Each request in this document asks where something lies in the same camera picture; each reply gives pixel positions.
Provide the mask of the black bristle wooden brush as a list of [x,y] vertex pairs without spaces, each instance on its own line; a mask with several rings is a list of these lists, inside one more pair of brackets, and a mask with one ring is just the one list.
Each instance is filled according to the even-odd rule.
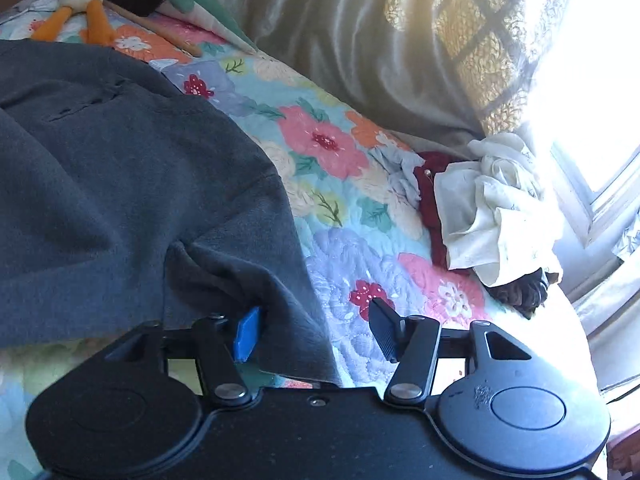
[[162,37],[174,47],[183,50],[183,52],[189,53],[194,56],[194,58],[200,58],[203,55],[200,47],[190,44],[189,41],[182,39],[168,28],[150,19],[150,15],[154,13],[164,1],[165,0],[104,0],[110,9],[123,18],[146,28],[150,32],[154,32],[157,36]]

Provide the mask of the white duck plush toy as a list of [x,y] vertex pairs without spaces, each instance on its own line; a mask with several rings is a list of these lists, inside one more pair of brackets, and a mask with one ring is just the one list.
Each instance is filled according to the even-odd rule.
[[32,34],[37,41],[54,41],[74,14],[85,14],[86,43],[109,47],[115,32],[104,11],[103,0],[58,0],[58,8]]

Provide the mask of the dark red garment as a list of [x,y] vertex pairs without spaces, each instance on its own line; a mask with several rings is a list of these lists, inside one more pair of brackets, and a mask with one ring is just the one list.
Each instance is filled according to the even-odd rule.
[[423,159],[423,164],[413,170],[420,192],[418,211],[424,228],[430,236],[432,263],[447,271],[447,249],[442,242],[442,224],[435,198],[435,177],[436,174],[444,172],[449,164],[458,162],[459,159],[441,152],[420,152],[419,156]]

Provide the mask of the beige patterned curtain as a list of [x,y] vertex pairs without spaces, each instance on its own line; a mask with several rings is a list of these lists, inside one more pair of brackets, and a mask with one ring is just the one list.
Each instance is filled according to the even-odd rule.
[[517,134],[563,206],[639,146],[639,66],[603,0],[220,1],[262,50],[417,144]]

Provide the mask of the floral quilted bedspread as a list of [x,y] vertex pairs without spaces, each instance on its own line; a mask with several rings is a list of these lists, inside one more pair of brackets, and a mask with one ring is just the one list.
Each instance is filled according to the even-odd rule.
[[[472,321],[494,322],[526,344],[540,358],[552,363],[585,392],[594,388],[586,336],[577,316],[559,289],[552,287],[547,307],[525,321],[511,308],[500,306],[488,296],[476,278],[436,268],[431,263],[430,245],[420,214],[396,191],[393,179],[375,158],[388,148],[401,162],[408,162],[409,148],[392,134],[374,126],[348,106],[288,66],[259,56],[241,53],[224,44],[212,32],[196,31],[171,18],[153,18],[169,25],[183,38],[204,47],[204,65],[191,70],[208,90],[222,91],[224,104],[233,112],[240,98],[252,98],[247,117],[231,117],[265,151],[277,167],[294,214],[300,244],[310,278],[330,324],[334,358],[344,387],[378,388],[382,396],[396,365],[384,361],[368,323],[367,294],[384,294],[402,315],[421,313],[437,318],[445,328],[464,330]],[[302,136],[282,136],[277,112],[302,118],[304,125],[320,126],[320,133],[341,130],[338,147],[346,154],[331,166],[329,156],[303,146]],[[25,416],[32,399],[66,372],[84,362],[106,342],[84,339],[62,344],[40,344],[1,351],[1,479],[45,479],[40,463],[25,432]],[[437,472],[445,466],[426,463],[415,474],[403,477],[352,475],[355,440],[344,440],[333,462],[294,474],[294,451],[281,464],[262,468],[251,479],[463,479],[477,478],[487,471],[463,474],[462,458],[454,456],[453,472]]]

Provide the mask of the cream white garment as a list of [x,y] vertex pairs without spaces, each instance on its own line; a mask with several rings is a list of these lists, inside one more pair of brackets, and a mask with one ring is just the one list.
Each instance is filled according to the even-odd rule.
[[471,270],[487,287],[538,270],[557,283],[563,269],[553,246],[562,214],[534,154],[516,134],[473,140],[470,162],[434,177],[434,196],[449,270]]

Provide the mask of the light grey garment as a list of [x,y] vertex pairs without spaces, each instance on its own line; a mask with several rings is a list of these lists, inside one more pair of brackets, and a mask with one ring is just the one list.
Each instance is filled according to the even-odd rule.
[[390,186],[407,202],[418,208],[421,200],[420,185],[414,170],[424,165],[424,159],[413,151],[379,145],[370,149],[370,155],[387,171]]

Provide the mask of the dark grey shirt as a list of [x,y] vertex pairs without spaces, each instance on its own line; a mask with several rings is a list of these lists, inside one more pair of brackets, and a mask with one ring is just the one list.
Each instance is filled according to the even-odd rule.
[[338,373],[265,152],[152,67],[86,44],[1,45],[1,343],[190,326],[258,308],[267,372]]

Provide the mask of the dark brown fuzzy item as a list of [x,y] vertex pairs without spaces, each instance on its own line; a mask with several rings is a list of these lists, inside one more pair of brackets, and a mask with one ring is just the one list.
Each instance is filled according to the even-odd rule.
[[549,280],[542,269],[523,275],[508,284],[487,287],[492,298],[517,310],[528,320],[548,299],[548,289]]

